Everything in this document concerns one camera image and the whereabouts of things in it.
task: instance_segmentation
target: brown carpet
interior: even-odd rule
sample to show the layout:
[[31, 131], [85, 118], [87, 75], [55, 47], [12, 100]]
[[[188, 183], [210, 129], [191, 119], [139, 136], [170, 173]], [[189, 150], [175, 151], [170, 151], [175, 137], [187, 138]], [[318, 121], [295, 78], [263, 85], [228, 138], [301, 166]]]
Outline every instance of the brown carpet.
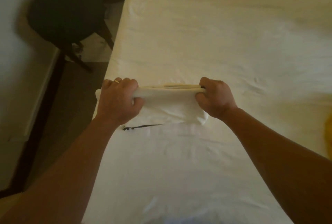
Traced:
[[92, 119], [97, 103], [95, 91], [101, 88], [108, 63], [87, 64], [93, 73], [66, 62], [26, 188], [64, 153]]

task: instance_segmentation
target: round stool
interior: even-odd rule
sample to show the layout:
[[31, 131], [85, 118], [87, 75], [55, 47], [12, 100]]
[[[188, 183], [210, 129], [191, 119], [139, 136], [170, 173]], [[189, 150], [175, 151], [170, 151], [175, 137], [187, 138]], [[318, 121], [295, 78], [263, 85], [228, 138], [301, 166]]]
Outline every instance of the round stool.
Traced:
[[114, 42], [104, 15], [102, 0], [33, 0], [27, 20], [43, 39], [91, 72], [91, 68], [75, 55], [72, 44], [82, 47], [80, 41], [95, 32], [113, 49]]

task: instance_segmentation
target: dark brown baseboard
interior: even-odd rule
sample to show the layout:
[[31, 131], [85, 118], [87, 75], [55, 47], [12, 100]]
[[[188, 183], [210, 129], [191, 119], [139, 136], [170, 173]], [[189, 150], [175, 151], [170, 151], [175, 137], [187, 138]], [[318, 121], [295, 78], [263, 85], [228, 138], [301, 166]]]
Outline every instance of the dark brown baseboard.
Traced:
[[29, 140], [24, 146], [10, 186], [5, 190], [0, 191], [0, 198], [7, 197], [15, 193], [21, 193], [25, 188], [25, 184], [34, 163], [35, 155], [37, 153], [38, 145], [42, 137], [49, 112], [52, 108], [52, 104], [59, 87], [64, 66], [65, 57], [63, 53], [60, 53], [46, 88], [44, 98], [37, 113], [34, 126], [29, 136]]

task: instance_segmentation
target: folded cloth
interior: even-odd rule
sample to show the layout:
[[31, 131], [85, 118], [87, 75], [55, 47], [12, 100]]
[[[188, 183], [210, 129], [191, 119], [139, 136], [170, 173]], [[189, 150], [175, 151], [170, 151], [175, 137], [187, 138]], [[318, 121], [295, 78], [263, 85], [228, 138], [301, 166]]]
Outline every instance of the folded cloth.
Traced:
[[[208, 114], [195, 99], [195, 94], [205, 92], [199, 85], [168, 83], [161, 86], [139, 87], [133, 97], [145, 100], [139, 115], [130, 120], [125, 127], [142, 125], [189, 122], [204, 124]], [[96, 91], [99, 100], [101, 90]]]

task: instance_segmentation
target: bed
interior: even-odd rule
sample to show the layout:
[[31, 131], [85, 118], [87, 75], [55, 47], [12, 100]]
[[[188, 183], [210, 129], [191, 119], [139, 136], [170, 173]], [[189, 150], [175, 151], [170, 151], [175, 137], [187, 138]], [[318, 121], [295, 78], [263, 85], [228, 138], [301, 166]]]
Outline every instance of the bed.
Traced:
[[[239, 107], [326, 156], [331, 0], [125, 0], [106, 79], [228, 83]], [[291, 223], [220, 121], [117, 130], [83, 223]]]

